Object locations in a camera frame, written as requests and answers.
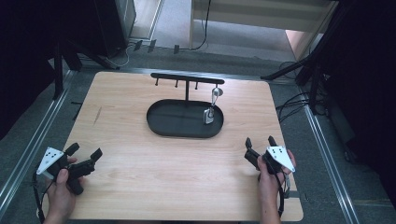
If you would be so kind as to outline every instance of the oval tray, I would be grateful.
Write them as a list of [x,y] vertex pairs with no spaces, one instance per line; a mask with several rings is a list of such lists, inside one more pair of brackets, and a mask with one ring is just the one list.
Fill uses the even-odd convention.
[[209,102],[161,100],[154,103],[147,113],[150,129],[159,135],[209,138],[218,134],[224,122],[220,108],[214,107],[214,120],[204,123],[204,111],[210,107]]

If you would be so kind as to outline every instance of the cable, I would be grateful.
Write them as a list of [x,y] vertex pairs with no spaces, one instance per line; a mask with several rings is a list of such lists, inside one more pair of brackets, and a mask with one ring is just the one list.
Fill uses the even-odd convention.
[[37,205],[37,216],[40,219],[41,223],[44,223],[44,220],[46,219],[44,217],[44,212],[43,212],[43,197],[44,194],[47,192],[47,190],[50,188],[50,186],[52,185],[52,183],[49,185],[49,187],[46,189],[46,191],[44,192],[41,200],[39,198],[38,195],[38,182],[37,182],[37,174],[35,173],[35,171],[33,172],[33,176],[32,176],[32,181],[33,181],[33,192],[35,193],[35,204]]
[[309,91],[306,91],[306,92],[302,92],[302,93],[299,93],[299,94],[297,94],[297,95],[295,95],[295,96],[293,96],[293,97],[291,97],[288,101],[286,101],[286,103],[285,104],[283,104],[281,107],[280,107],[280,110],[279,110],[279,115],[278,115],[278,117],[279,118],[281,118],[281,115],[282,115],[282,110],[283,110],[283,108],[285,107],[285,105],[287,105],[288,104],[288,102],[290,102],[290,101],[292,101],[294,98],[296,98],[296,97],[298,97],[298,96],[301,96],[301,95],[304,95],[304,94],[308,94],[309,93]]
[[128,64],[128,62],[129,62],[129,54],[128,54],[128,49],[130,48],[130,47],[132,47],[132,46],[128,46],[128,48],[126,48],[125,49],[125,54],[126,54],[126,56],[127,56],[127,61],[126,61],[126,63],[123,63],[123,64],[117,64],[117,63],[113,63],[113,62],[111,62],[107,57],[106,57],[106,59],[110,62],[110,63],[112,63],[112,64],[114,64],[114,65],[116,65],[116,66],[118,66],[118,67],[123,67],[123,66],[125,66],[126,64]]
[[53,181],[50,182],[49,186],[46,188],[46,190],[44,190],[43,194],[41,195],[41,201],[40,201],[41,206],[43,206],[44,196],[46,195],[47,191],[52,186],[52,184],[53,184]]
[[[204,33],[206,33],[206,28],[204,27],[204,20],[201,20],[201,27],[202,27],[202,30],[204,31]],[[209,43],[206,42],[206,49],[207,48],[209,48]]]
[[[288,118],[288,117],[290,117],[290,116],[292,116],[292,115],[298,113],[304,106],[309,105],[309,99],[303,99],[303,100],[292,101],[292,100],[295,99],[296,97],[298,97],[298,96],[300,96],[300,95],[304,95],[304,94],[309,94],[309,91],[299,93],[299,94],[297,94],[297,95],[291,97],[288,101],[285,102],[285,104],[279,105],[279,106],[276,107],[276,110],[279,110],[279,113],[278,113],[278,120],[279,120],[279,123],[283,122],[286,118]],[[323,105],[323,104],[324,104],[324,101],[323,101],[322,99],[316,101],[316,105]],[[297,107],[297,108],[291,110],[291,111],[289,112],[289,114],[287,114],[287,115],[285,115],[285,116],[282,117],[282,112],[283,112],[283,109],[284,109],[284,108],[286,108],[286,107],[292,107],[292,106],[297,106],[297,105],[298,105],[299,107]],[[318,113],[318,115],[323,116],[323,115],[326,115],[326,113],[321,113],[321,114]]]
[[207,37],[207,20],[208,20],[208,18],[209,18],[209,11],[210,11],[210,3],[211,3],[211,2],[212,2],[212,1],[209,0],[209,4],[207,5],[207,12],[206,12],[206,19],[205,19],[205,38],[204,38],[204,41],[202,42],[202,44],[201,44],[199,47],[194,48],[194,49],[187,49],[187,50],[198,50],[198,49],[200,49],[201,46],[206,42],[206,37]]

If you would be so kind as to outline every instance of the wooden table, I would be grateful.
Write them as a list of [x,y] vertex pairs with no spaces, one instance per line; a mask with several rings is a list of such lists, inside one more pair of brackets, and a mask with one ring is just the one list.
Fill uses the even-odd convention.
[[[225,79],[217,105],[219,134],[208,139],[163,137],[146,120],[161,99],[184,99],[184,84],[150,75],[100,72],[94,78],[66,147],[84,161],[101,148],[85,177],[73,219],[259,220],[258,171],[244,159],[247,137],[263,153],[272,135],[283,145],[266,82]],[[191,88],[190,100],[211,101],[213,84]],[[296,191],[293,176],[291,190]],[[298,221],[298,197],[285,201],[284,221]]]

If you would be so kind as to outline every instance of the human hand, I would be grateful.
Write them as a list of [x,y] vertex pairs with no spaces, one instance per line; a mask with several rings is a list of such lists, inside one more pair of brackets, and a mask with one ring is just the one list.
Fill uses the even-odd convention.
[[[70,163],[76,162],[76,158],[68,159]],[[49,197],[49,211],[44,223],[65,223],[72,214],[76,205],[76,195],[67,185],[69,172],[62,169],[56,182],[51,184],[52,180],[47,179],[47,186],[51,184],[47,190]]]
[[[296,166],[296,161],[293,154],[288,150],[288,155],[293,166]],[[259,165],[261,175],[259,183],[259,199],[262,205],[262,223],[280,223],[279,215],[276,208],[277,194],[279,191],[279,185],[277,183],[276,177],[268,173],[267,165],[265,161],[262,160],[262,156],[257,158],[257,163]],[[282,166],[282,171],[285,174],[290,174],[291,170]],[[277,173],[280,184],[282,185],[285,181],[285,176],[282,173]]]

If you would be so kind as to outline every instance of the black wire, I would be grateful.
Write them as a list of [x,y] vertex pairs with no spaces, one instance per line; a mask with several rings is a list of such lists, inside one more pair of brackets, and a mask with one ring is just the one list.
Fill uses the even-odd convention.
[[37,215],[38,218],[40,219],[41,223],[44,223],[45,217],[44,217],[44,212],[43,212],[43,203],[42,200],[40,201],[39,196],[38,196],[38,183],[37,183],[37,174],[35,173],[35,171],[33,172],[33,191],[35,193],[35,204],[37,205]]
[[306,106],[308,104],[302,104],[299,107],[297,107],[296,109],[293,109],[291,112],[289,112],[289,114],[285,115],[283,118],[279,119],[279,122],[283,122],[286,118],[290,117],[293,114],[296,114],[297,112],[299,112],[304,106]]
[[283,110],[283,108],[285,107],[285,105],[286,105],[288,102],[292,101],[293,99],[297,98],[298,96],[301,96],[301,95],[304,95],[304,94],[308,94],[308,93],[309,93],[309,91],[306,91],[306,92],[302,92],[302,93],[299,93],[299,94],[297,94],[297,95],[291,97],[288,101],[285,102],[285,104],[283,104],[283,105],[280,107],[278,117],[281,118],[281,116],[282,116],[282,110]]
[[44,190],[43,194],[41,195],[41,201],[40,201],[41,206],[43,205],[44,196],[46,195],[47,191],[52,186],[52,184],[53,184],[53,181],[50,182],[49,186],[46,188],[46,190]]
[[211,2],[212,2],[212,1],[209,0],[209,4],[207,5],[206,20],[205,20],[205,38],[204,38],[204,41],[202,42],[202,44],[201,44],[199,47],[194,48],[194,49],[188,49],[188,50],[198,50],[198,49],[200,49],[201,46],[206,42],[206,37],[207,37],[207,20],[208,20],[208,18],[209,18],[209,11],[210,11],[210,3],[211,3]]
[[287,104],[283,104],[283,105],[279,105],[277,107],[275,107],[276,110],[280,109],[280,108],[285,108],[285,107],[289,107],[289,106],[294,106],[294,105],[300,105],[302,103],[308,103],[309,100],[299,100],[299,101],[293,101],[293,102],[289,102]]

